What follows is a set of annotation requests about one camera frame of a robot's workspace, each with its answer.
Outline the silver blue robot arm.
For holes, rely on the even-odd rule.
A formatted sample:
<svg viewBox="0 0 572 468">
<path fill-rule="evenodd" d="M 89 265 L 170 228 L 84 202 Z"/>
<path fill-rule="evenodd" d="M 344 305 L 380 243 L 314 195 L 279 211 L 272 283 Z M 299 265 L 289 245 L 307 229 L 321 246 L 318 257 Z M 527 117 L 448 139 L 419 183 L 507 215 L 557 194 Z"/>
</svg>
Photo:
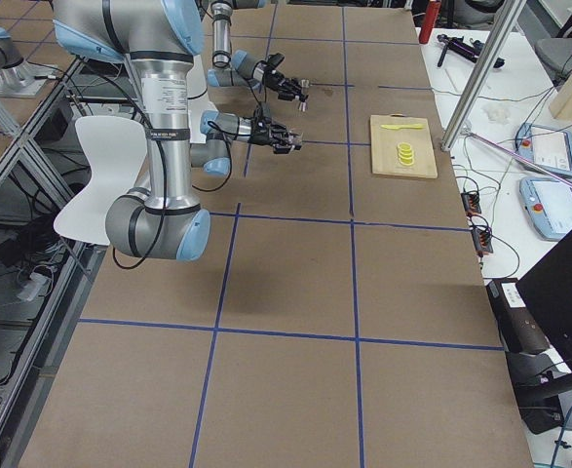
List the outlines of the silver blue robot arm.
<svg viewBox="0 0 572 468">
<path fill-rule="evenodd" d="M 277 94 L 278 99 L 298 100 L 304 104 L 307 94 L 301 82 L 286 77 L 279 66 L 285 60 L 281 53 L 257 58 L 244 50 L 231 49 L 231 19 L 238 10 L 261 9 L 266 1 L 204 1 L 204 12 L 212 24 L 212 68 L 208 83 L 213 87 L 255 87 L 261 85 Z"/>
<path fill-rule="evenodd" d="M 134 87 L 130 103 L 142 117 L 148 173 L 108 209 L 105 232 L 116 252 L 193 261 L 210 234 L 191 172 L 231 174 L 231 144 L 243 141 L 287 154 L 298 134 L 276 122 L 266 103 L 251 116 L 216 109 L 209 86 L 263 86 L 279 98 L 304 101 L 296 80 L 266 59 L 233 51 L 230 25 L 243 1 L 58 1 L 57 42 L 79 59 L 123 65 Z"/>
</svg>

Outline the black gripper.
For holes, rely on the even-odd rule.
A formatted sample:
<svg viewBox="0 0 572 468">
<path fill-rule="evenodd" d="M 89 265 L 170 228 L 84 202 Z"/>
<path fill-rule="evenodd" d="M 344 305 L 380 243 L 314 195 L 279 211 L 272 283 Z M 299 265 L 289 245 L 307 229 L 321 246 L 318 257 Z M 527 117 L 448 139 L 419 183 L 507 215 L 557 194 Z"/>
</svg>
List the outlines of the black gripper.
<svg viewBox="0 0 572 468">
<path fill-rule="evenodd" d="M 298 99 L 298 80 L 287 78 L 276 69 L 266 68 L 264 70 L 263 84 L 266 88 L 276 92 L 279 100 Z"/>
<path fill-rule="evenodd" d="M 275 154 L 288 154 L 287 127 L 263 118 L 252 118 L 250 122 L 250 144 L 270 146 Z"/>
</svg>

